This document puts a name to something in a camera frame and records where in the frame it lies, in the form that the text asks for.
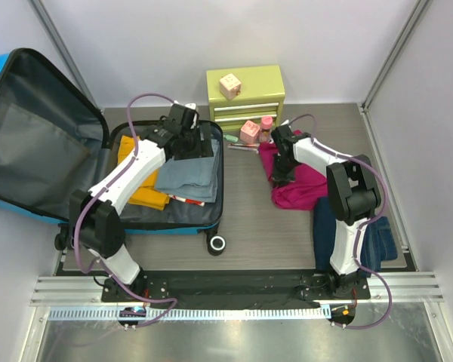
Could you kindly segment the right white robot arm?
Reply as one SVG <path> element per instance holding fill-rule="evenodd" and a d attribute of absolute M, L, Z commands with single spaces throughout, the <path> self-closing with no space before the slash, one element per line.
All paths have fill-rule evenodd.
<path fill-rule="evenodd" d="M 381 204 L 381 178 L 364 155 L 343 154 L 309 133 L 294 134 L 287 124 L 277 127 L 272 137 L 278 149 L 272 172 L 276 186 L 292 183 L 295 168 L 302 164 L 326 177 L 336 227 L 325 289 L 330 296 L 343 298 L 360 279 L 359 253 L 368 222 Z"/>

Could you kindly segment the grey blue garment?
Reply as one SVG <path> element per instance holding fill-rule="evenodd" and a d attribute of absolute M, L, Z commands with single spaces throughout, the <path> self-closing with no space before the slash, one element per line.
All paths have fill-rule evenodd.
<path fill-rule="evenodd" d="M 211 141 L 213 155 L 185 160 L 170 159 L 159 168 L 155 188 L 168 195 L 214 203 L 217 196 L 217 168 L 220 142 Z"/>

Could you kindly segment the dark blue jeans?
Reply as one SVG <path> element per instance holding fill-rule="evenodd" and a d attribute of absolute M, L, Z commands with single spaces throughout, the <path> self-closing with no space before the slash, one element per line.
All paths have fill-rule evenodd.
<path fill-rule="evenodd" d="M 319 198 L 313 209 L 313 250 L 316 269 L 326 272 L 334 250 L 336 219 L 329 206 L 328 198 Z M 369 224 L 364 234 L 360 260 L 364 267 L 381 271 L 383 261 L 398 257 L 396 243 L 388 218 L 382 216 Z"/>

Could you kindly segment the magenta cloth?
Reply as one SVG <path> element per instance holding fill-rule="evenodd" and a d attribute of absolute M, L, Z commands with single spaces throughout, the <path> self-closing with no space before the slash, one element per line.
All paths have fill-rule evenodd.
<path fill-rule="evenodd" d="M 308 165 L 294 169 L 294 181 L 277 186 L 273 181 L 274 155 L 278 152 L 273 141 L 259 145 L 259 156 L 271 186 L 271 201 L 283 210 L 311 211 L 319 198 L 328 194 L 326 178 Z"/>

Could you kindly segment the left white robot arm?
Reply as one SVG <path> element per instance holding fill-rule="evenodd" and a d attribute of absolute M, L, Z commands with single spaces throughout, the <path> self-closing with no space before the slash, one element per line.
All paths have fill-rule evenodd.
<path fill-rule="evenodd" d="M 142 298 L 145 283 L 141 267 L 125 246 L 121 214 L 143 182 L 169 160 L 209 158 L 211 143 L 201 131 L 194 103 L 174 102 L 167 116 L 149 126 L 142 135 L 133 132 L 133 149 L 123 162 L 88 191 L 77 190 L 69 203 L 72 245 L 77 266 L 87 274 L 80 256 L 87 249 L 104 270 L 119 283 L 119 292 L 128 301 Z"/>

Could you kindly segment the yellow garment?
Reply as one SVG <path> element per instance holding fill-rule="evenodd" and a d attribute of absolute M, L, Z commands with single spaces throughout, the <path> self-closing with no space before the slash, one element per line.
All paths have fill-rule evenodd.
<path fill-rule="evenodd" d="M 117 151 L 117 165 L 120 165 L 133 151 L 134 141 L 132 137 L 122 135 Z M 155 210 L 164 210 L 170 198 L 165 193 L 156 190 L 155 184 L 159 175 L 159 169 L 149 175 L 141 186 L 129 198 L 128 203 L 141 207 L 149 207 Z"/>

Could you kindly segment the blue fish-print suitcase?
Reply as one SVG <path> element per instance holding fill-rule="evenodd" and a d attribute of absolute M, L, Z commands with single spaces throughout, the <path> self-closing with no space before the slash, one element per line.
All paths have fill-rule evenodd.
<path fill-rule="evenodd" d="M 69 203 L 117 166 L 122 135 L 142 135 L 156 122 L 133 122 L 110 133 L 101 112 L 45 56 L 18 48 L 0 56 L 0 201 L 61 225 L 58 249 L 72 244 Z M 208 251 L 223 252 L 216 237 L 223 212 L 223 133 L 213 122 L 211 140 L 220 142 L 217 196 L 204 207 L 170 199 L 164 210 L 127 203 L 121 214 L 128 231 L 204 232 Z"/>

